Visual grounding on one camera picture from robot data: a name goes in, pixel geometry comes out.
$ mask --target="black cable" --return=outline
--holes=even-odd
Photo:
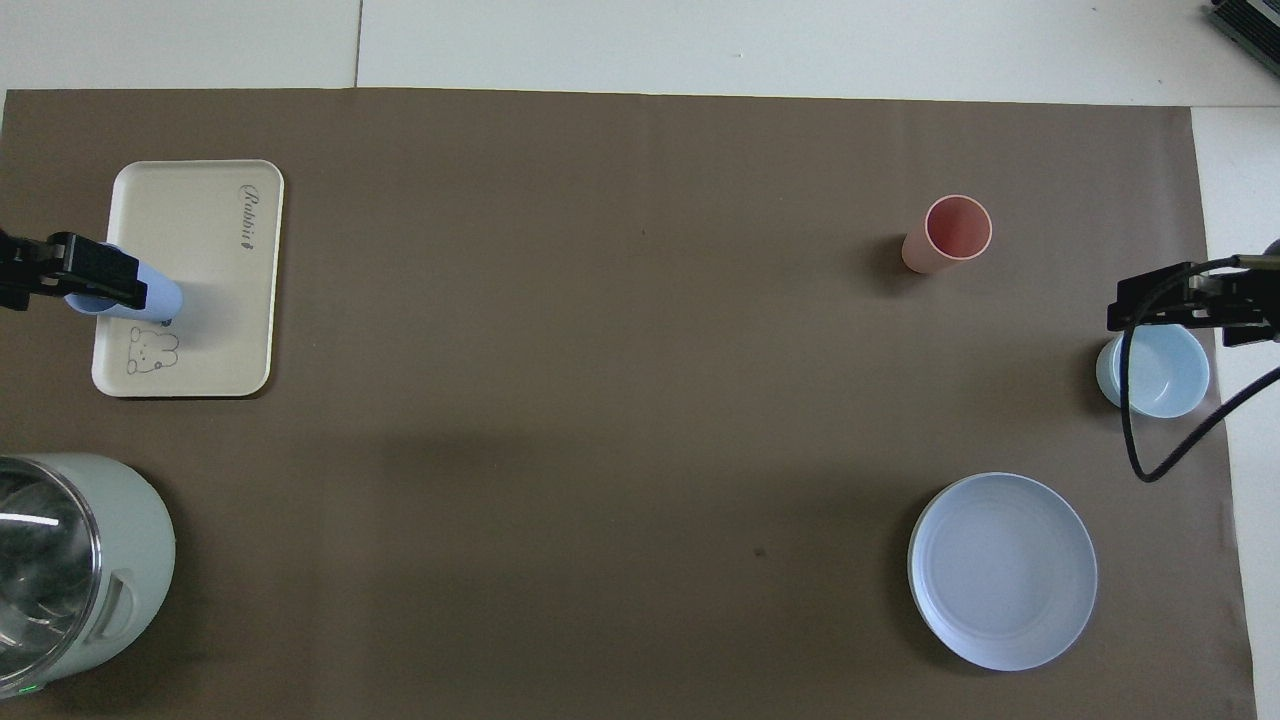
[[[1142,319],[1151,310],[1151,306],[1156,302],[1161,295],[1166,291],[1174,288],[1178,283],[1185,281],[1192,275],[1198,275],[1201,273],[1207,273],[1210,270],[1217,270],[1220,268],[1238,268],[1240,266],[1240,258],[1238,255],[1231,255],[1230,258],[1221,258],[1219,260],[1210,260],[1208,263],[1201,263],[1198,265],[1192,265],[1185,270],[1181,270],[1164,282],[1151,288],[1151,291],[1143,296],[1142,301],[1138,302],[1138,309],[1133,314],[1133,320],[1125,325],[1124,337],[1120,340],[1120,420],[1124,427],[1124,443],[1125,451],[1129,454],[1129,465],[1133,468],[1138,479],[1144,483],[1153,483],[1160,478],[1165,477],[1179,460],[1196,446],[1215,425],[1222,421],[1231,410],[1235,410],[1244,404],[1248,398],[1262,392],[1267,386],[1280,380],[1280,368],[1275,368],[1270,373],[1266,373],[1261,378],[1249,383],[1244,389],[1235,393],[1230,400],[1224,402],[1217,410],[1210,414],[1208,418],[1196,427],[1169,454],[1169,457],[1156,466],[1155,470],[1147,473],[1142,469],[1142,461],[1138,460],[1138,448],[1134,445],[1133,438],[1133,416],[1129,409],[1129,351],[1133,348],[1133,334],[1142,324]]]

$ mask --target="kettle handle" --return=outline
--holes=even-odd
[[[86,635],[86,642],[114,641],[133,626],[138,616],[138,593],[133,589],[132,570],[111,570],[102,612]]]

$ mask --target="plate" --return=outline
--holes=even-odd
[[[106,242],[182,288],[172,322],[97,318],[93,384],[115,397],[241,397],[271,370],[284,177],[266,160],[140,161]]]
[[[929,501],[911,533],[908,574],[938,639],[991,670],[1062,655],[1098,589],[1080,516],[1048,487],[1010,473],[972,475]]]

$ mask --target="light blue bowl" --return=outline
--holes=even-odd
[[[1120,407],[1120,340],[1098,355],[1102,395]],[[1208,389],[1208,356],[1181,325],[1139,325],[1129,355],[1129,407],[1151,418],[1190,413]]]

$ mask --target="glass kettle lid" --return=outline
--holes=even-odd
[[[56,661],[97,589],[96,528],[76,488],[0,457],[0,689]]]

